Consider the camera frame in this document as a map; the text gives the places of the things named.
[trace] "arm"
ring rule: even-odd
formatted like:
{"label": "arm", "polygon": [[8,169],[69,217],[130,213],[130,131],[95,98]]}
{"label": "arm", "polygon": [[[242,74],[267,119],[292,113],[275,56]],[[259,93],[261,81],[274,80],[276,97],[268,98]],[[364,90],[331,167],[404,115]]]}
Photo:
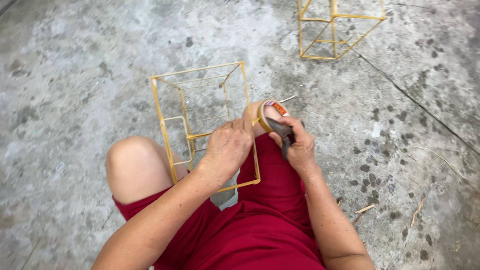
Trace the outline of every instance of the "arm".
{"label": "arm", "polygon": [[150,267],[193,212],[235,174],[252,144],[248,121],[235,119],[216,128],[197,168],[116,231],[92,269]]}
{"label": "arm", "polygon": [[[282,117],[278,121],[292,126],[296,142],[288,148],[287,157],[305,184],[308,213],[325,266],[329,270],[374,270],[372,260],[355,228],[338,207],[315,163],[313,136],[300,120]],[[270,137],[281,146],[280,137]]]}

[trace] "forearm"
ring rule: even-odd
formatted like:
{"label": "forearm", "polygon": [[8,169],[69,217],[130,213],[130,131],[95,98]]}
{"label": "forearm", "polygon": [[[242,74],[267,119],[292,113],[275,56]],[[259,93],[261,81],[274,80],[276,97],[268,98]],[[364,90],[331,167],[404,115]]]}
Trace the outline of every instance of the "forearm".
{"label": "forearm", "polygon": [[329,270],[374,269],[355,228],[330,193],[321,169],[313,164],[301,175],[308,211],[322,258]]}
{"label": "forearm", "polygon": [[221,187],[222,180],[212,182],[214,177],[200,164],[116,231],[92,269],[145,270],[151,266],[185,221]]}

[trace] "tape label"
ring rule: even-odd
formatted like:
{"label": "tape label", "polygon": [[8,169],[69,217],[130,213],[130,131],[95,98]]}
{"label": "tape label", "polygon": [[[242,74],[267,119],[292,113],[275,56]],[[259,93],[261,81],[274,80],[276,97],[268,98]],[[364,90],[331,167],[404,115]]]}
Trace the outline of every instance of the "tape label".
{"label": "tape label", "polygon": [[276,101],[273,101],[273,100],[267,101],[267,102],[265,102],[265,105],[270,105],[270,106],[275,107],[275,109],[277,109],[282,116],[288,116],[287,110],[285,110],[285,109],[284,109],[280,104],[278,104]]}

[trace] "person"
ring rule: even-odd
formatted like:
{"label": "person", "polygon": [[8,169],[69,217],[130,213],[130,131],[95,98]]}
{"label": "person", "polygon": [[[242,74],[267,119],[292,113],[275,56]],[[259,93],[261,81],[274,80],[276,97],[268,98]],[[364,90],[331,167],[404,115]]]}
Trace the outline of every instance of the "person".
{"label": "person", "polygon": [[[375,269],[315,162],[313,136],[299,119],[266,107],[266,116],[295,134],[285,161],[280,137],[248,120],[259,105],[217,127],[193,171],[177,165],[182,179],[176,185],[165,149],[153,140],[136,136],[115,143],[107,181],[127,222],[92,269]],[[253,140],[261,181],[238,188],[238,203],[220,211],[209,198],[239,168],[237,183],[255,179]]]}

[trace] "skin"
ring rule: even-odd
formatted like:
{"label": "skin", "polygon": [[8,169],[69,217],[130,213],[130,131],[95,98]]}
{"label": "skin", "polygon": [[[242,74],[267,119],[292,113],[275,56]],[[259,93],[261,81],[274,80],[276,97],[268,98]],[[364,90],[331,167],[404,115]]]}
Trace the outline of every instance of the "skin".
{"label": "skin", "polygon": [[[259,102],[251,105],[254,115]],[[176,166],[182,181],[173,185],[166,151],[154,141],[136,136],[116,143],[107,157],[107,180],[115,199],[128,204],[172,186],[164,195],[126,222],[105,243],[92,269],[145,270],[163,253],[175,233],[195,210],[220,189],[247,158],[253,138],[265,131],[243,118],[226,122],[210,135],[205,156],[191,173]],[[374,269],[355,229],[336,204],[315,164],[313,136],[300,120],[267,116],[293,127],[296,137],[288,160],[305,183],[313,231],[328,270]],[[281,146],[278,135],[269,134]]]}

